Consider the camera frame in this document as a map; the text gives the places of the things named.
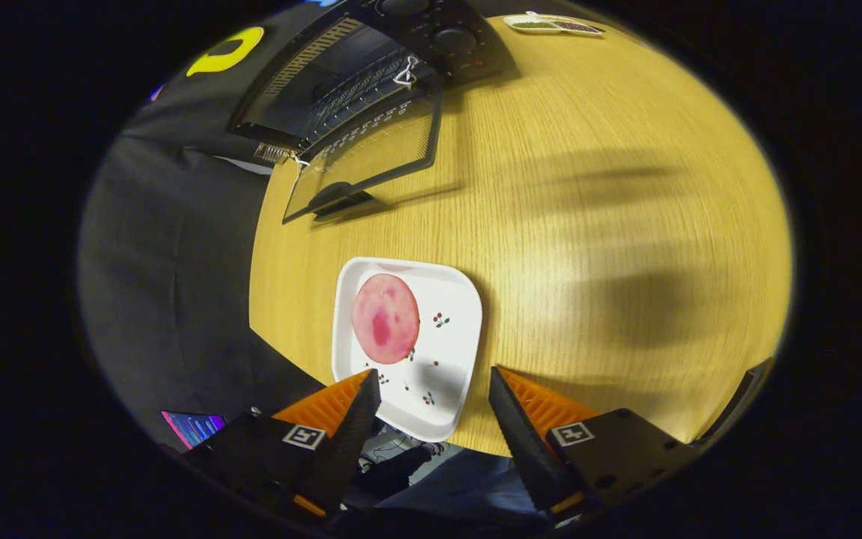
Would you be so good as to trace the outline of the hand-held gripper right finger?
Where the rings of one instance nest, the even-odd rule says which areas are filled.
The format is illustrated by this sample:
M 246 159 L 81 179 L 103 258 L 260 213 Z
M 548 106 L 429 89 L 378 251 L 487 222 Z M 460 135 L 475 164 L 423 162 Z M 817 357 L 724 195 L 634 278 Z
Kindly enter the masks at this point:
M 700 456 L 626 407 L 596 412 L 500 366 L 489 403 L 531 501 L 553 517 L 609 511 Z

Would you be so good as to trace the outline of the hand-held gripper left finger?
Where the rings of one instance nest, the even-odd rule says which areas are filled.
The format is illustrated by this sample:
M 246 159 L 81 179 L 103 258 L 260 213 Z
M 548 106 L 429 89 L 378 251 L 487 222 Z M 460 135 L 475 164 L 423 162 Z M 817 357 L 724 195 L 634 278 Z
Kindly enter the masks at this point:
M 374 369 L 275 414 L 250 412 L 203 442 L 203 474 L 290 521 L 339 511 L 381 403 Z

